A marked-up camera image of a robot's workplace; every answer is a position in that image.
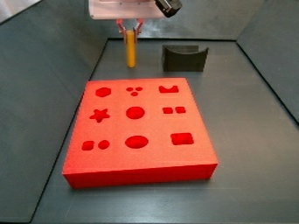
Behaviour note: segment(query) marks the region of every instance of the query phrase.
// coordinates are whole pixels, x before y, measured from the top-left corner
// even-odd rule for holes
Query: gray table surface
[[[203,73],[163,72],[174,44],[210,48]],[[70,131],[32,222],[298,222],[298,125],[237,43],[142,40],[130,69],[110,40],[92,80],[155,77],[190,82],[219,156],[213,179],[75,191],[62,176]]]

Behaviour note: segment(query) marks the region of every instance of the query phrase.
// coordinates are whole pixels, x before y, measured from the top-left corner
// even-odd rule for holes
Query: shape sorting board
[[[217,166],[185,78],[88,82],[63,167],[72,188],[210,179]]]

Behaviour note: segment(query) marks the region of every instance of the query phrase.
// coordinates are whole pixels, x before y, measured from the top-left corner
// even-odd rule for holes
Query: black object
[[[181,0],[155,0],[155,4],[169,18],[173,17],[183,7]]]
[[[210,48],[199,52],[198,45],[165,45],[163,70],[166,72],[202,72]]]

